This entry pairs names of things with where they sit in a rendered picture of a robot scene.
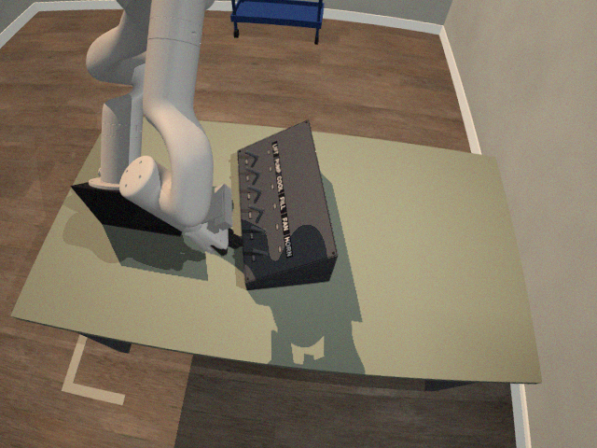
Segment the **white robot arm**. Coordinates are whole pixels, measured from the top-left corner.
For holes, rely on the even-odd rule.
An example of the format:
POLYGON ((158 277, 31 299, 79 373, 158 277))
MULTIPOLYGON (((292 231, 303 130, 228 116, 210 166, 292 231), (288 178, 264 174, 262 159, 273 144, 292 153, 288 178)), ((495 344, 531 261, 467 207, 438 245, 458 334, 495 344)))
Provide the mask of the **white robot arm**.
POLYGON ((212 194, 213 153, 193 109, 204 11, 215 0, 116 1, 120 23, 90 45, 86 65, 95 79, 133 89, 104 103, 101 168, 89 185, 119 190, 180 231, 213 219, 222 231, 233 227, 231 189, 212 194), (164 140, 171 172, 141 157, 143 115, 164 140))

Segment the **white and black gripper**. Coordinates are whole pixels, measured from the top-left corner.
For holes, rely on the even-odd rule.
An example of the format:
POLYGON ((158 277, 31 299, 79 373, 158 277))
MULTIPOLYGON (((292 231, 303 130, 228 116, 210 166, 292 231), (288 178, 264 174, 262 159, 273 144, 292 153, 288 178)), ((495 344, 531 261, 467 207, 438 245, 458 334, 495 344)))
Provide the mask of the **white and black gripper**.
POLYGON ((233 234, 232 228, 222 231, 215 226, 215 220, 208 221, 203 224, 199 224, 196 228, 191 231, 185 231, 185 235, 195 245, 203 249, 209 254, 214 254, 215 251, 221 256, 228 254, 228 245, 231 248, 237 249, 243 246, 243 239, 233 234), (226 250, 225 250, 226 249, 226 250))

